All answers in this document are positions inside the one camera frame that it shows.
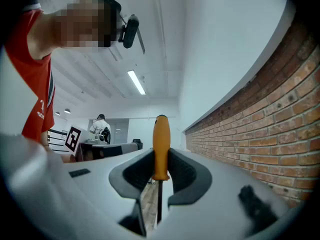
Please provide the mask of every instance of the white ceiling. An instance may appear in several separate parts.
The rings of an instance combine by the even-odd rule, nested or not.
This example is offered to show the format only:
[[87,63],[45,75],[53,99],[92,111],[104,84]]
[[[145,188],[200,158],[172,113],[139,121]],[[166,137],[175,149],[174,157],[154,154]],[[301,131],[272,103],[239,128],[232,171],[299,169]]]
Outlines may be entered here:
[[[51,56],[56,85],[54,110],[83,106],[94,100],[176,98],[180,91],[185,34],[185,0],[116,0],[125,20],[139,19],[145,54],[136,36],[133,46],[102,52],[57,49]],[[51,13],[73,0],[39,0]],[[141,96],[127,72],[134,70],[146,96]]]

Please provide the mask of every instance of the person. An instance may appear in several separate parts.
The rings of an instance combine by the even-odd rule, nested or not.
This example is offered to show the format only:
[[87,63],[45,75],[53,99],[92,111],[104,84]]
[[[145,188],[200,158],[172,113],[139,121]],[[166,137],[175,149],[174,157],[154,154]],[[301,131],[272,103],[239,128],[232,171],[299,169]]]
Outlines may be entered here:
[[105,115],[100,114],[96,121],[94,121],[89,129],[92,134],[101,134],[101,132],[107,127],[109,132],[111,131],[110,125],[105,121]]
[[[55,124],[51,53],[56,48],[110,47],[121,32],[120,11],[115,0],[76,0],[47,14],[32,0],[7,38],[4,55],[38,98],[22,135],[39,142],[48,152],[52,152],[48,130]],[[74,159],[62,156],[62,160]]]

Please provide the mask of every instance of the orange screwdriver handle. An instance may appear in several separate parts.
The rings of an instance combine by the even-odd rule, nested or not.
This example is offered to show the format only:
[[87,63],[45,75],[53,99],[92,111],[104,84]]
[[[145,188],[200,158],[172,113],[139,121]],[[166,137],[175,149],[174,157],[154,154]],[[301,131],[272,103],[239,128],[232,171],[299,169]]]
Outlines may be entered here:
[[156,181],[167,181],[168,176],[168,151],[170,149],[170,127],[168,118],[159,115],[153,128],[153,150],[154,150],[154,175]]

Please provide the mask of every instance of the brick wall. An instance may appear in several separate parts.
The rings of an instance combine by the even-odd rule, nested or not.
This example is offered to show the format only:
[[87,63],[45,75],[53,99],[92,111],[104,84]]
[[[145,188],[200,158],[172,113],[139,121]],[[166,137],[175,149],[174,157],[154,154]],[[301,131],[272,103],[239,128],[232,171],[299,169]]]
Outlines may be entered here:
[[319,63],[295,16],[256,78],[186,131],[187,149],[244,168],[291,206],[306,200],[320,172]]

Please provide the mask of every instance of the ceiling light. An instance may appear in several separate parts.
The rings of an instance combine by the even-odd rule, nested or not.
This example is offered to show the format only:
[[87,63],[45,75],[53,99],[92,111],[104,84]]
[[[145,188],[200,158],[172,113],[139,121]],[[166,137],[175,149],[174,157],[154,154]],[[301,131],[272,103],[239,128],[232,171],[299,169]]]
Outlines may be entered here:
[[136,73],[133,70],[128,71],[129,76],[131,77],[131,80],[135,84],[135,87],[139,90],[141,95],[146,95],[144,89],[141,86],[141,83],[139,82]]

